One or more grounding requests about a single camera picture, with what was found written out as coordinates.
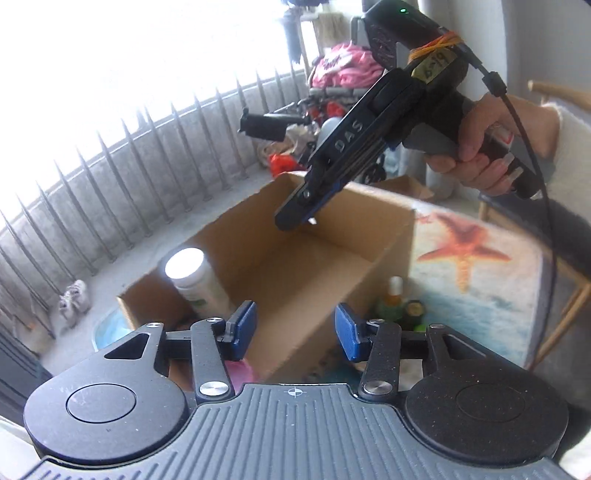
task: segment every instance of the small bottle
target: small bottle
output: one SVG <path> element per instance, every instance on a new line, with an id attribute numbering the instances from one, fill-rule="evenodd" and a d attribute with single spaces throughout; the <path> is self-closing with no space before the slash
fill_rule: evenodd
<path id="1" fill-rule="evenodd" d="M 403 330 L 414 330 L 421 325 L 425 315 L 425 305 L 420 300 L 409 300 L 404 304 L 402 320 L 399 322 Z"/>
<path id="2" fill-rule="evenodd" d="M 386 322 L 398 322 L 402 318 L 402 278 L 391 277 L 388 293 L 378 300 L 375 307 L 378 318 Z"/>
<path id="3" fill-rule="evenodd" d="M 198 248 L 185 248 L 175 253 L 166 262 L 164 273 L 202 319 L 221 317 L 227 320 L 234 313 L 230 297 Z"/>

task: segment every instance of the human hand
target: human hand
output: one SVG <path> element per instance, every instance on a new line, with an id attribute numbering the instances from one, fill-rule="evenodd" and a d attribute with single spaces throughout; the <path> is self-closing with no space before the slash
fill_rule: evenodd
<path id="1" fill-rule="evenodd" d="M 527 100 L 509 96 L 523 123 L 535 152 L 544 157 L 554 156 L 560 130 L 560 119 L 553 108 L 544 108 Z M 438 173 L 450 174 L 466 187 L 490 196 L 501 195 L 511 188 L 503 158 L 490 159 L 478 153 L 487 128 L 499 123 L 514 134 L 519 130 L 500 98 L 487 93 L 464 117 L 459 131 L 459 162 L 447 155 L 426 155 L 427 164 Z"/>

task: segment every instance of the ribbed gray surface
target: ribbed gray surface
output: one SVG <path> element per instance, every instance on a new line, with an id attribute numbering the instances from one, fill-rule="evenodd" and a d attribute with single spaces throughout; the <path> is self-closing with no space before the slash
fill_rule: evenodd
<path id="1" fill-rule="evenodd" d="M 41 463 L 43 480 L 566 480 L 552 461 L 494 470 L 454 463 L 415 440 L 393 408 L 358 401 L 345 385 L 247 385 L 201 406 L 164 450 L 133 465 L 78 471 Z"/>

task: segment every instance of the bottle cap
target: bottle cap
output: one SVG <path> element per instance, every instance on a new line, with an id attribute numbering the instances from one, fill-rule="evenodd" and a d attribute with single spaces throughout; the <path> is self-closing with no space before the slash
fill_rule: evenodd
<path id="1" fill-rule="evenodd" d="M 402 278 L 391 277 L 388 282 L 389 295 L 402 295 Z"/>
<path id="2" fill-rule="evenodd" d="M 170 257 L 164 267 L 164 273 L 177 287 L 186 287 L 201 277 L 199 268 L 203 263 L 204 255 L 201 250 L 185 248 Z"/>

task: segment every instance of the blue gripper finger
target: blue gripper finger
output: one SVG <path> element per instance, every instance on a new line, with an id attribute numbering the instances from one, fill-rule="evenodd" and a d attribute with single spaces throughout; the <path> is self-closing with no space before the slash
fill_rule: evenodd
<path id="1" fill-rule="evenodd" d="M 256 330 L 256 303 L 252 300 L 242 302 L 226 322 L 226 335 L 229 334 L 231 358 L 238 361 L 244 358 L 248 345 Z"/>
<path id="2" fill-rule="evenodd" d="M 347 358 L 363 362 L 369 358 L 371 343 L 366 334 L 366 324 L 346 303 L 335 308 L 335 331 Z"/>

